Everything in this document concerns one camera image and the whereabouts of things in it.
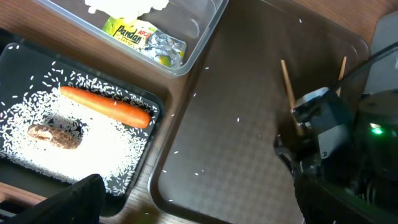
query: chopstick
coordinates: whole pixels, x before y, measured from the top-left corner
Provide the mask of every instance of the chopstick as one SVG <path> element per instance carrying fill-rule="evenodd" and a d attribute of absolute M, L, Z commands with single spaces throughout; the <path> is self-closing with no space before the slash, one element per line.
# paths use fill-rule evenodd
<path fill-rule="evenodd" d="M 282 64 L 282 70 L 284 72 L 284 80 L 285 80 L 285 87 L 286 87 L 286 92 L 287 92 L 287 99 L 289 101 L 289 110 L 293 111 L 294 110 L 294 105 L 296 104 L 296 99 L 294 97 L 292 84 L 290 82 L 289 74 L 287 73 L 285 60 L 283 60 L 283 59 L 280 60 L 280 63 Z M 295 128 L 296 128 L 297 135 L 303 136 L 304 135 L 304 131 L 303 131 L 303 129 L 301 129 L 299 123 L 297 122 L 297 120 L 295 119 L 294 116 L 293 116 L 293 120 L 294 120 L 294 123 L 295 123 Z"/>
<path fill-rule="evenodd" d="M 341 69 L 340 69 L 340 74 L 338 76 L 338 79 L 341 80 L 344 77 L 344 70 L 346 69 L 346 61 L 347 61 L 347 56 L 344 56 L 343 58 L 343 64 L 341 64 Z M 336 93 L 338 96 L 340 96 L 341 88 L 339 88 Z"/>

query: wooden surface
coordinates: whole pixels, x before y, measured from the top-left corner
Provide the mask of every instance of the wooden surface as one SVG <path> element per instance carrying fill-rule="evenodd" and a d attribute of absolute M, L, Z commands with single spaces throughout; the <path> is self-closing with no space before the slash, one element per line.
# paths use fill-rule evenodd
<path fill-rule="evenodd" d="M 359 34 L 367 43 L 371 41 L 377 20 L 387 13 L 398 10 L 398 0 L 295 1 Z M 127 204 L 119 214 L 111 218 L 102 218 L 101 222 L 127 224 L 149 220 L 149 223 L 190 223 L 159 213 L 150 202 L 147 193 L 147 181 L 172 121 L 171 115 L 175 113 L 182 97 L 187 94 L 188 75 L 180 78 L 161 75 L 95 39 L 32 0 L 1 1 L 0 26 L 95 69 L 149 90 L 165 101 L 167 106 L 165 120 Z"/>

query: green led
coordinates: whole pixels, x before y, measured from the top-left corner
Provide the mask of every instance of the green led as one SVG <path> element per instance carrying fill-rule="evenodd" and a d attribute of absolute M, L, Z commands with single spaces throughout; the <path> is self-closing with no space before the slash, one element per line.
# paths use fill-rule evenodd
<path fill-rule="evenodd" d="M 382 133 L 383 133 L 383 131 L 382 131 L 381 129 L 379 129 L 379 128 L 374 128 L 374 129 L 372 129 L 372 132 L 373 132 L 374 134 L 382 134 Z"/>

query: carrot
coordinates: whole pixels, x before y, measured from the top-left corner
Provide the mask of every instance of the carrot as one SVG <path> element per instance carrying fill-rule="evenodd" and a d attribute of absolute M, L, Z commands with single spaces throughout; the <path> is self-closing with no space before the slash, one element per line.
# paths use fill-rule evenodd
<path fill-rule="evenodd" d="M 150 115 L 143 109 L 127 103 L 69 86 L 61 87 L 60 91 L 64 96 L 77 103 L 135 128 L 146 128 L 151 120 Z"/>

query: white tissue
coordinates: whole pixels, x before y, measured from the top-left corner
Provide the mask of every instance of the white tissue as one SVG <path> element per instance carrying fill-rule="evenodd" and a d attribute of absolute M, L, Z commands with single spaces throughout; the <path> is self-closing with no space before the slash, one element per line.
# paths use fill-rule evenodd
<path fill-rule="evenodd" d="M 151 8 L 164 9 L 169 0 L 85 0 L 89 13 L 103 11 L 115 19 L 124 18 L 125 22 L 135 21 L 148 13 Z"/>

